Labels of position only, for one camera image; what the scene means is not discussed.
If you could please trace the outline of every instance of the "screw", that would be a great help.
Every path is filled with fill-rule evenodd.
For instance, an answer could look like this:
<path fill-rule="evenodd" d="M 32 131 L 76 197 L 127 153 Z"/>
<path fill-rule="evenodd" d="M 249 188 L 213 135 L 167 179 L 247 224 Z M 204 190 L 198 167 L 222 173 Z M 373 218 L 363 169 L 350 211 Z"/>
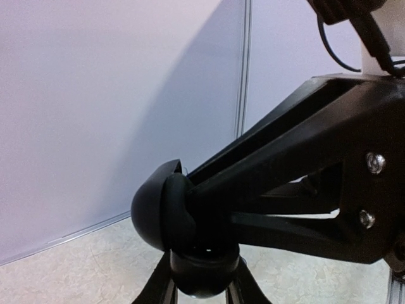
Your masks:
<path fill-rule="evenodd" d="M 375 175 L 380 174 L 386 164 L 384 156 L 372 152 L 366 154 L 366 162 L 368 170 Z"/>
<path fill-rule="evenodd" d="M 367 229 L 373 227 L 375 223 L 374 215 L 368 213 L 366 210 L 361 210 L 359 215 L 360 215 L 360 222 L 363 226 L 365 226 Z"/>

